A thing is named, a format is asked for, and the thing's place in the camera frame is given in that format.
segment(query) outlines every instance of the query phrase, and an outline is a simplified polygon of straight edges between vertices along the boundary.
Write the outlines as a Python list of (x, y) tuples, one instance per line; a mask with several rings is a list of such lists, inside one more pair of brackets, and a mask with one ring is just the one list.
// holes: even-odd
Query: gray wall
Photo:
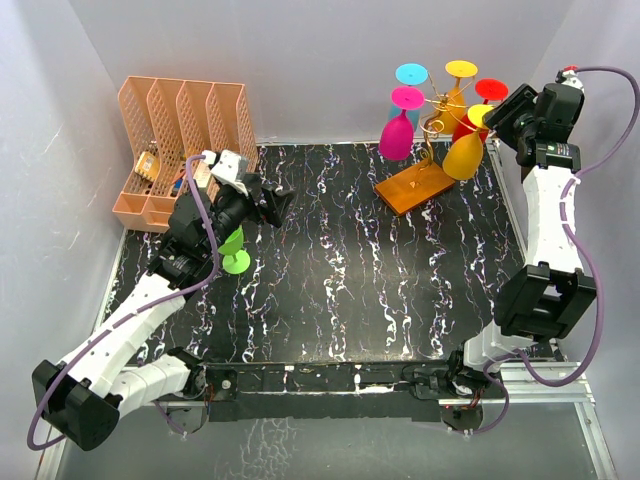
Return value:
[(456, 58), (517, 86), (572, 3), (70, 2), (117, 87), (128, 75), (246, 83), (260, 140), (319, 143), (377, 140), (402, 63), (424, 64), (443, 91)]
[(31, 371), (91, 330), (132, 158), (111, 79), (68, 3), (0, 3), (0, 470), (23, 479), (39, 458), (25, 442)]
[[(569, 64), (605, 64), (629, 70), (640, 80), (638, 45), (640, 5), (634, 0), (576, 2), (536, 69), (532, 86), (553, 81)], [(586, 104), (571, 141), (582, 151), (584, 165), (598, 161), (627, 125), (633, 94), (626, 80), (613, 74), (584, 73)], [(578, 236), (593, 254), (603, 275), (606, 324), (604, 338), (587, 377), (593, 387), (597, 412), (621, 478), (638, 478), (640, 459), (635, 432), (640, 417), (629, 400), (640, 394), (637, 372), (640, 321), (638, 319), (638, 245), (640, 231), (640, 125), (619, 153), (585, 177), (576, 193)], [(520, 223), (526, 227), (526, 201), (512, 152), (502, 157)], [(580, 360), (593, 334), (595, 309), (583, 317), (562, 344), (573, 360)]]

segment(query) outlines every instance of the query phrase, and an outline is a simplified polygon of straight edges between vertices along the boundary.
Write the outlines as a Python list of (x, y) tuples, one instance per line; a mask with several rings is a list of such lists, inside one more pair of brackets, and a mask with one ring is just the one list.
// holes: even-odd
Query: black marble table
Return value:
[[(435, 144), (440, 161), (448, 146)], [(472, 180), (396, 217), (373, 186), (417, 161), (418, 148), (398, 163), (373, 144), (261, 148), (261, 173), (297, 191), (286, 223), (245, 223), (249, 270), (219, 274), (138, 359), (174, 346), (244, 362), (442, 358), (478, 333), (522, 265), (502, 193), (485, 155)], [(159, 242), (127, 233), (107, 314)]]

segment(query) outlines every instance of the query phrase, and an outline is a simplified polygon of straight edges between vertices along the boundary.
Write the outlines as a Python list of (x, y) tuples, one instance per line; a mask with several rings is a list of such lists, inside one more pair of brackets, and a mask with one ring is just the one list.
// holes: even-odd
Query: purple cable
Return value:
[[(69, 373), (69, 371), (71, 371), (71, 369), (73, 367), (76, 366), (76, 364), (87, 354), (89, 353), (97, 344), (99, 344), (102, 340), (104, 340), (107, 336), (109, 336), (109, 334), (115, 330), (116, 328), (120, 327), (121, 325), (123, 325), (125, 322), (127, 322), (128, 320), (130, 320), (131, 318), (133, 318), (135, 315), (142, 313), (152, 307), (155, 307), (156, 305), (160, 305), (161, 303), (164, 303), (166, 301), (169, 300), (173, 300), (174, 298), (183, 296), (183, 295), (188, 295), (190, 293), (193, 293), (197, 290), (200, 290), (202, 287), (204, 287), (205, 285), (208, 285), (209, 283), (211, 283), (211, 281), (216, 277), (216, 275), (218, 274), (218, 269), (220, 267), (220, 258), (218, 257), (218, 245), (216, 243), (216, 237), (213, 233), (213, 228), (211, 227), (211, 220), (209, 220), (209, 217), (207, 215), (207, 211), (204, 208), (204, 205), (202, 203), (202, 199), (200, 198), (200, 196), (198, 195), (198, 187), (196, 186), (196, 182), (193, 179), (193, 168), (191, 166), (191, 164), (196, 161), (196, 160), (203, 160), (204, 158), (206, 158), (204, 155), (193, 155), (191, 157), (189, 157), (187, 159), (186, 162), (186, 170), (187, 170), (187, 182), (189, 182), (189, 188), (191, 189), (191, 192), (193, 194), (193, 198), (196, 202), (196, 206), (198, 207), (198, 212), (200, 213), (200, 216), (202, 217), (202, 221), (204, 224), (204, 228), (207, 232), (207, 237), (209, 238), (209, 243), (211, 245), (211, 256), (213, 257), (213, 270), (211, 270), (211, 273), (209, 274), (209, 276), (207, 278), (205, 278), (204, 280), (202, 280), (201, 282), (192, 285), (190, 287), (187, 287), (183, 290), (180, 290), (178, 292), (174, 292), (171, 293), (169, 295), (166, 295), (162, 298), (159, 298), (157, 300), (153, 300), (149, 303), (147, 303), (146, 305), (144, 305), (143, 307), (140, 307), (139, 309), (137, 309), (136, 311), (129, 313), (127, 315), (125, 315), (124, 317), (122, 317), (120, 320), (118, 320), (117, 322), (115, 322), (113, 324), (113, 327), (111, 330), (105, 330), (104, 332), (102, 332), (100, 335), (98, 335), (96, 338), (94, 338), (91, 342), (89, 342), (79, 353), (78, 355), (76, 355), (67, 365), (65, 365), (65, 367), (62, 369), (62, 371), (60, 372), (60, 374), (55, 378), (55, 380), (51, 383), (51, 385), (49, 386), (49, 388), (47, 389), (47, 391), (45, 392), (44, 396), (42, 397), (42, 400), (40, 400), (40, 403), (38, 403), (38, 407), (36, 408), (36, 412), (33, 415), (33, 419), (31, 420), (31, 424), (29, 425), (29, 432), (27, 433), (27, 446), (31, 449), (31, 450), (44, 450), (46, 448), (49, 448), (53, 445), (55, 445), (56, 443), (62, 441), (64, 439), (64, 435), (60, 435), (57, 438), (54, 438), (53, 440), (49, 440), (46, 443), (42, 443), (40, 445), (36, 444), (34, 441), (34, 436), (35, 436), (35, 431), (36, 431), (36, 426), (38, 425), (38, 420), (40, 419), (40, 417), (42, 416), (42, 413), (44, 412), (44, 409), (46, 408), (47, 403), (49, 402), (49, 400), (51, 399), (51, 396), (53, 395), (53, 392), (56, 390), (56, 388), (58, 388), (58, 385), (60, 385), (60, 383), (62, 382), (62, 380), (65, 378), (65, 376)], [(162, 410), (162, 407), (160, 407), (159, 404), (156, 403), (156, 407), (159, 408), (160, 410)], [(168, 416), (164, 413), (164, 411), (162, 410), (162, 413), (165, 415), (165, 418), (167, 418), (169, 420), (170, 424), (175, 425), (175, 427), (178, 428), (178, 431), (181, 431), (182, 429), (177, 426), (177, 424), (175, 424), (170, 418), (168, 418)]]
[[(622, 133), (622, 135), (620, 136), (618, 141), (615, 143), (615, 145), (611, 147), (611, 150), (609, 150), (609, 152), (607, 152), (607, 154), (602, 158), (602, 160), (591, 165), (590, 167), (585, 168), (584, 170), (580, 170), (576, 174), (576, 177), (580, 179), (587, 173), (597, 170), (598, 168), (602, 167), (607, 161), (609, 161), (611, 157), (615, 155), (618, 149), (625, 142), (625, 140), (631, 133), (631, 130), (633, 130), (633, 127), (636, 124), (636, 120), (638, 119), (638, 113), (640, 113), (640, 88), (638, 87), (638, 82), (633, 77), (633, 75), (631, 75), (626, 70), (622, 70), (620, 68), (604, 67), (604, 66), (582, 67), (582, 68), (576, 69), (576, 73), (578, 72), (612, 72), (612, 73), (617, 73), (618, 75), (622, 75), (631, 84), (631, 88), (633, 88), (633, 95), (634, 95), (633, 114), (631, 115), (631, 119), (629, 120), (629, 124), (627, 125), (627, 128)], [(575, 183), (574, 179), (569, 180), (565, 185), (564, 189), (562, 190), (562, 194), (560, 195), (560, 218), (563, 221), (567, 220), (567, 212), (566, 212), (563, 200), (569, 194), (569, 190), (571, 189), (574, 183)], [(596, 285), (596, 324), (593, 332), (593, 338), (591, 339), (591, 344), (589, 345), (589, 349), (587, 350), (584, 360), (581, 362), (580, 366), (576, 368), (570, 375), (567, 375), (565, 378), (561, 380), (547, 380), (541, 377), (538, 374), (538, 372), (536, 372), (533, 369), (533, 366), (531, 365), (531, 362), (527, 354), (524, 353), (522, 350), (516, 350), (515, 353), (517, 353), (520, 356), (520, 358), (522, 359), (523, 363), (527, 367), (527, 370), (529, 371), (531, 376), (535, 378), (538, 382), (540, 382), (542, 385), (546, 385), (548, 387), (562, 387), (564, 385), (568, 385), (569, 383), (576, 380), (578, 377), (580, 377), (580, 375), (582, 375), (585, 372), (585, 370), (589, 367), (589, 365), (591, 365), (591, 362), (593, 361), (593, 358), (595, 357), (596, 352), (598, 351), (598, 347), (600, 346), (600, 340), (602, 339), (602, 330), (604, 328), (604, 288), (603, 288), (602, 277), (600, 276), (600, 272), (598, 271), (591, 255), (589, 255), (584, 245), (580, 242), (580, 240), (578, 240), (578, 238), (571, 231), (569, 226), (567, 224), (564, 224), (562, 228), (564, 229), (564, 232), (569, 238), (569, 240), (573, 242), (573, 244), (576, 246), (576, 248), (578, 249), (578, 252), (580, 252), (584, 257), (584, 259), (587, 261), (587, 264), (591, 269), (593, 280)]]

